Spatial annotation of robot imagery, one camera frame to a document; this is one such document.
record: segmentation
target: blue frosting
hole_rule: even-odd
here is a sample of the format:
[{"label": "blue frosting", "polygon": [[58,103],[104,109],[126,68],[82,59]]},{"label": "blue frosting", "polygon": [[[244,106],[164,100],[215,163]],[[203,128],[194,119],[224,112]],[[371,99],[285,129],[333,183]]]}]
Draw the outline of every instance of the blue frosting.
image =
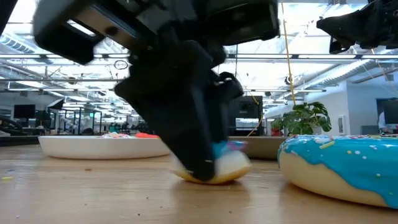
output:
[{"label": "blue frosting", "polygon": [[246,146],[244,141],[221,141],[219,143],[213,143],[213,150],[215,154],[215,159],[221,158],[226,153],[230,151],[240,151]]},{"label": "blue frosting", "polygon": [[296,136],[280,145],[278,161],[282,151],[323,164],[351,186],[375,192],[398,208],[398,138]]}]

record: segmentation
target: desk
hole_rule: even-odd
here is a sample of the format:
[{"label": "desk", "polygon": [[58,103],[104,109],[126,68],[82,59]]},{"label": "desk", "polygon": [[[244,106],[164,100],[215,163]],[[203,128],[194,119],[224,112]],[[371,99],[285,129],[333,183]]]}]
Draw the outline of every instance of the desk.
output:
[{"label": "desk", "polygon": [[0,180],[0,223],[374,224],[398,219],[395,210],[290,185],[276,162],[254,161],[250,174],[224,186],[181,181],[167,166],[167,157],[73,161],[46,157],[39,146],[4,147],[0,171],[15,171],[12,180]]}]

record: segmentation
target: cable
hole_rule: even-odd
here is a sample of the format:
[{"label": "cable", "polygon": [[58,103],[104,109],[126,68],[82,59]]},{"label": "cable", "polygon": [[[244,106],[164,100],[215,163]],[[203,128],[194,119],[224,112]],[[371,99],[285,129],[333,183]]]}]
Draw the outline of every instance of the cable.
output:
[{"label": "cable", "polygon": [[[236,78],[238,78],[238,79],[239,79],[239,82],[242,83],[242,79],[241,79],[240,74],[237,74],[237,75],[236,75]],[[253,94],[252,94],[250,91],[249,91],[248,93],[249,93],[249,94],[251,95],[251,97],[253,98],[253,101],[258,105],[259,102],[256,100],[256,97],[254,97]]]},{"label": "cable", "polygon": [[[351,48],[353,49],[354,53],[357,54],[357,51],[356,51],[353,47],[351,47]],[[366,69],[366,67],[365,67],[364,65],[362,65],[362,67],[363,67],[363,69],[365,70],[365,72],[366,72],[371,78],[374,79],[373,75],[369,72],[369,70]],[[397,94],[397,92],[394,93],[393,91],[389,90],[388,88],[386,88],[386,87],[383,86],[382,84],[379,84],[379,86],[381,86],[381,87],[382,87],[383,89],[385,89],[386,91],[392,93],[393,95],[396,95],[396,94]]]},{"label": "cable", "polygon": [[390,84],[391,88],[392,88],[396,93],[398,93],[398,91],[397,91],[397,89],[395,88],[394,84],[393,84],[390,80],[388,80],[387,75],[386,75],[386,73],[384,72],[384,69],[381,67],[380,63],[377,62],[376,60],[375,60],[375,62],[377,63],[377,65],[378,65],[379,68],[381,69],[381,72],[383,73],[384,78],[385,78],[385,79],[387,80],[387,82]]},{"label": "cable", "polygon": [[258,127],[260,126],[260,124],[261,124],[261,122],[262,122],[262,117],[263,117],[263,115],[262,115],[262,113],[261,113],[261,118],[260,118],[259,123],[257,124],[256,127],[253,128],[253,130],[251,130],[251,132],[248,134],[248,137],[256,130],[256,128],[258,128]]},{"label": "cable", "polygon": [[290,92],[292,94],[293,105],[296,105],[296,98],[294,95],[294,87],[293,87],[293,78],[292,78],[292,70],[290,68],[290,57],[289,57],[289,46],[287,43],[287,33],[286,33],[286,21],[285,21],[285,11],[284,11],[284,3],[280,2],[282,5],[282,16],[284,20],[284,32],[285,32],[285,47],[286,47],[286,55],[287,55],[287,67],[289,68],[289,81],[290,81]]}]

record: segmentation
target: donut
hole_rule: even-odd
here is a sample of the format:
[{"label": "donut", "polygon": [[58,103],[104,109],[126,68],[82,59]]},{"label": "donut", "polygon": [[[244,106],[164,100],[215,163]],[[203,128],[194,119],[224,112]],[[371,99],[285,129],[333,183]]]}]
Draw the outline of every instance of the donut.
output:
[{"label": "donut", "polygon": [[174,154],[170,155],[170,171],[186,181],[210,185],[225,184],[249,173],[251,170],[250,160],[245,153],[241,152],[246,146],[246,142],[228,141],[217,145],[215,149],[219,148],[221,151],[215,151],[215,176],[211,180],[202,182],[192,177]]},{"label": "donut", "polygon": [[280,145],[278,163],[305,190],[398,209],[397,136],[294,136]]}]

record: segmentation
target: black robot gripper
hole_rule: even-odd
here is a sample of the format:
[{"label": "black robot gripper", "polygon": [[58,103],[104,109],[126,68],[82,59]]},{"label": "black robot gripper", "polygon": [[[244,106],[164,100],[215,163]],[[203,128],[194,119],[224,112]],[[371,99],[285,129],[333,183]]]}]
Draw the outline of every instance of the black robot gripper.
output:
[{"label": "black robot gripper", "polygon": [[212,57],[195,41],[174,45],[162,56],[152,53],[153,60],[130,68],[130,77],[116,85],[115,93],[194,178],[210,180],[215,175],[212,144],[228,140],[228,103],[243,94],[242,86],[230,73],[214,73]]},{"label": "black robot gripper", "polygon": [[[218,75],[212,68],[225,61],[223,45],[279,35],[277,0],[145,2],[41,0],[34,15],[35,41],[82,65],[93,60],[95,46],[107,37],[127,48],[130,76],[115,93],[194,178],[210,180],[216,159],[212,144],[228,140],[228,104],[243,94],[233,74]],[[170,18],[161,21],[165,11]]]}]

